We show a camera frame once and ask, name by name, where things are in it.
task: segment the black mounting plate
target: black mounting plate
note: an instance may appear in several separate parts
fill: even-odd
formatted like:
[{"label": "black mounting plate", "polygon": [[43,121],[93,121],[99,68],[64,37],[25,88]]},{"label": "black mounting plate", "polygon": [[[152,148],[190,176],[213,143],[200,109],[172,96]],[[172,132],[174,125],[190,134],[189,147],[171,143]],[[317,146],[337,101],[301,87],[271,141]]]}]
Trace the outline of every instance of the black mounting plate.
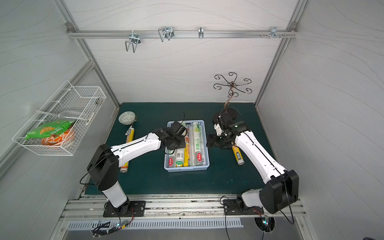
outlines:
[{"label": "black mounting plate", "polygon": [[[226,215],[258,215],[256,211],[252,208],[242,209],[236,202],[236,199],[225,199],[223,200],[224,204],[224,214]],[[264,214],[262,207],[253,207],[259,213]]]},{"label": "black mounting plate", "polygon": [[[135,217],[142,217],[144,216],[144,210],[145,210],[145,201],[131,201],[129,208],[133,208],[134,216]],[[132,211],[129,211],[127,215],[120,216],[120,217],[131,217]],[[105,205],[103,217],[117,217],[115,210],[113,209],[113,206],[110,202],[107,202]]]}]

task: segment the plastic wrap roll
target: plastic wrap roll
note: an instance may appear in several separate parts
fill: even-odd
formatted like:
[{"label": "plastic wrap roll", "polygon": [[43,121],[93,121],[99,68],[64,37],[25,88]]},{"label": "plastic wrap roll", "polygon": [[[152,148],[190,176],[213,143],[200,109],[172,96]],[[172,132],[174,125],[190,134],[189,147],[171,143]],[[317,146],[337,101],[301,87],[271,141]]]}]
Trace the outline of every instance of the plastic wrap roll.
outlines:
[{"label": "plastic wrap roll", "polygon": [[201,139],[201,127],[198,122],[192,123],[193,141],[194,141],[194,160],[195,166],[203,165],[202,147],[204,147]]},{"label": "plastic wrap roll", "polygon": [[176,167],[182,167],[184,164],[184,148],[178,148],[176,152]]},{"label": "plastic wrap roll", "polygon": [[188,127],[188,133],[189,133],[189,165],[195,166],[195,148],[194,148],[194,141],[193,141],[193,127],[192,125]]},{"label": "plastic wrap roll", "polygon": [[176,149],[175,150],[168,150],[168,167],[175,167],[176,166]]}]

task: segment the white wire basket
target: white wire basket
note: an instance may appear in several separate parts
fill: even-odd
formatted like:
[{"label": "white wire basket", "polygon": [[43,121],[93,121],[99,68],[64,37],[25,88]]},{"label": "white wire basket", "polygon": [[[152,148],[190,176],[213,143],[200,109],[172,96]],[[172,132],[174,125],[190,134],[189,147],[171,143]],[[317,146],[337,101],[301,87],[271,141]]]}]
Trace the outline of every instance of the white wire basket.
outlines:
[{"label": "white wire basket", "polygon": [[[79,147],[93,119],[105,101],[106,96],[98,86],[73,86],[66,80],[14,135],[13,141],[41,156],[73,156]],[[66,140],[58,145],[42,145],[43,138],[25,140],[26,133],[41,124],[58,120],[58,114],[66,110],[81,112],[70,128]]]}]

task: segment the white robot arm segment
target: white robot arm segment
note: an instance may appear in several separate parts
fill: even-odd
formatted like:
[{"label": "white robot arm segment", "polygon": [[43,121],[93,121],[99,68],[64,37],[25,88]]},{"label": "white robot arm segment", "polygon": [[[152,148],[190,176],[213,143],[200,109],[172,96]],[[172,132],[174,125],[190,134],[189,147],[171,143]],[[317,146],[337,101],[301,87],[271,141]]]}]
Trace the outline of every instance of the white robot arm segment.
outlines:
[{"label": "white robot arm segment", "polygon": [[147,136],[111,147],[111,151],[119,158],[119,167],[126,162],[143,155],[144,153],[159,149],[161,141],[155,133],[149,133]]},{"label": "white robot arm segment", "polygon": [[284,173],[285,168],[263,148],[253,132],[242,132],[236,136],[235,144],[249,157],[265,184],[271,180],[271,176],[277,177]]}]

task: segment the green snack bag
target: green snack bag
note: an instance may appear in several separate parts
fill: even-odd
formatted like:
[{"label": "green snack bag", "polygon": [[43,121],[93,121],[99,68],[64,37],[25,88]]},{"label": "green snack bag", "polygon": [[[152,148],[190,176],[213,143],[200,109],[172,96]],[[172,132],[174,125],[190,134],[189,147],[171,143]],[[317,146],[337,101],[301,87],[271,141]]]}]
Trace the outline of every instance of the green snack bag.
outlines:
[{"label": "green snack bag", "polygon": [[65,132],[76,120],[57,120],[44,123],[26,133],[25,140],[30,138],[45,138],[51,135],[60,135]]}]

